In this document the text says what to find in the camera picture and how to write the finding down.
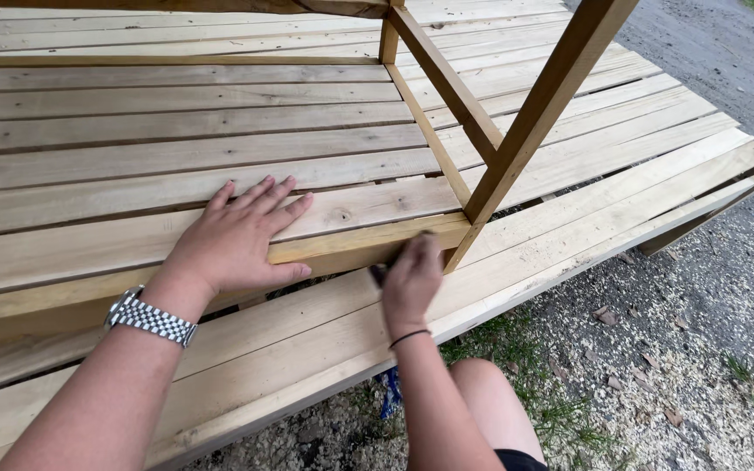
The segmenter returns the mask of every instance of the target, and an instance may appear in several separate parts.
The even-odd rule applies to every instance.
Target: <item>hand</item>
[[[313,201],[308,193],[278,208],[295,186],[292,176],[278,185],[267,176],[227,204],[235,184],[226,182],[147,284],[147,297],[179,291],[184,296],[205,297],[207,304],[219,293],[288,284],[310,275],[310,267],[303,263],[271,265],[267,261],[272,236]]]
[[[383,316],[392,342],[426,328],[426,309],[441,286],[443,267],[434,235],[420,234],[406,245],[383,283]]]

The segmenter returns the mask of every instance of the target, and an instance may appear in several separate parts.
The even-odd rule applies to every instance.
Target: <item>black wristband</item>
[[[426,332],[429,335],[432,335],[432,332],[430,332],[429,329],[426,329],[426,328],[422,328],[421,330],[415,330],[414,332],[410,332],[409,334],[406,334],[403,337],[400,337],[394,342],[392,342],[391,345],[389,345],[389,350],[394,348],[394,346],[397,345],[397,343],[403,340],[404,338],[409,338],[409,337],[412,337],[413,335],[423,334],[424,332]]]

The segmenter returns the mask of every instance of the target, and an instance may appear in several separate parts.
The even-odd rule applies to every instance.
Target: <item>forearm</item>
[[[432,337],[394,347],[401,375],[410,469],[503,469],[447,371]]]
[[[141,300],[196,324],[209,295],[160,273]],[[182,346],[119,325],[99,343],[0,463],[0,470],[138,470]]]

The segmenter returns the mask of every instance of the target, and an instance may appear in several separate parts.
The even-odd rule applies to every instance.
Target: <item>black shorts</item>
[[[549,468],[529,454],[517,450],[494,450],[505,471],[549,471]]]

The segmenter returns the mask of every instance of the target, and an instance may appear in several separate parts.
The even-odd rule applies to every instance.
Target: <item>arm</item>
[[[145,303],[196,324],[217,293],[284,284],[302,263],[270,265],[270,238],[310,207],[307,194],[280,209],[295,187],[272,177],[228,203],[229,181],[179,239],[141,294]],[[0,462],[12,470],[138,470],[158,423],[181,345],[119,325],[48,402]]]
[[[426,328],[425,312],[442,281],[440,249],[432,235],[405,248],[385,279],[383,310],[389,336]],[[401,375],[409,469],[496,469],[502,463],[479,432],[428,334],[394,346]]]

